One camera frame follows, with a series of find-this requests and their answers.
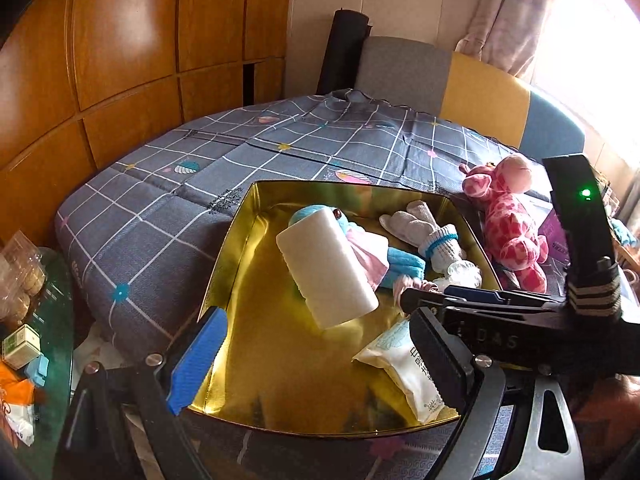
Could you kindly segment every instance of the green glass tabletop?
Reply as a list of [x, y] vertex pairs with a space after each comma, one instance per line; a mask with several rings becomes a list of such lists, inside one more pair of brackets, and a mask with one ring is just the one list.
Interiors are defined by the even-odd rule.
[[40, 350], [49, 359], [47, 379], [37, 399], [39, 419], [34, 426], [31, 447], [18, 445], [16, 453], [38, 480], [49, 480], [53, 461], [69, 406], [74, 316], [71, 276], [63, 257], [40, 248], [47, 273], [40, 303], [25, 323], [40, 334]]

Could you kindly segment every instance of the pink stuffed giraffe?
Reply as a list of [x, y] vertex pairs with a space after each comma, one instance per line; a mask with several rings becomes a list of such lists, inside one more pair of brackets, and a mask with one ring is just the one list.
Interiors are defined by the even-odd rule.
[[531, 168], [527, 159], [514, 153], [497, 166], [476, 166], [466, 174], [462, 191], [485, 211], [484, 242], [490, 257], [512, 270], [523, 290], [546, 292], [544, 263], [549, 247], [538, 235], [533, 218], [516, 196], [531, 188]]

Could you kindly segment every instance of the bright window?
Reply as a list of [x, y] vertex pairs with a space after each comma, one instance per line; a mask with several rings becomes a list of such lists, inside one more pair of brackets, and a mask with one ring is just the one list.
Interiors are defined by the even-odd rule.
[[640, 22], [624, 0], [556, 0], [532, 84], [640, 166]]

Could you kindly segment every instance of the golden metallic container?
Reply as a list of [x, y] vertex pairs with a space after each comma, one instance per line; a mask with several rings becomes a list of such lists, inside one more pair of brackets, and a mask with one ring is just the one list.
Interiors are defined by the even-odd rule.
[[399, 434], [455, 420], [456, 411], [444, 408], [437, 420], [420, 424], [384, 370], [351, 361], [399, 319], [391, 291], [376, 292], [380, 306], [370, 314], [321, 331], [275, 242], [297, 209], [327, 204], [387, 236], [390, 245], [415, 252], [378, 222], [413, 200], [424, 200], [440, 225], [455, 225], [460, 246], [482, 271], [482, 288], [500, 290], [478, 240], [444, 196], [334, 182], [255, 182], [202, 303], [200, 314], [213, 305], [226, 310], [228, 334], [191, 409], [256, 430], [313, 436]]

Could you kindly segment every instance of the purple package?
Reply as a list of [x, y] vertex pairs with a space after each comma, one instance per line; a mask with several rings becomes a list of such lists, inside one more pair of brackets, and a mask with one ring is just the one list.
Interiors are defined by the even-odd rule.
[[555, 209], [552, 209], [546, 216], [545, 221], [538, 229], [538, 234], [546, 236], [546, 243], [549, 244], [549, 256], [561, 264], [569, 263], [569, 248]]

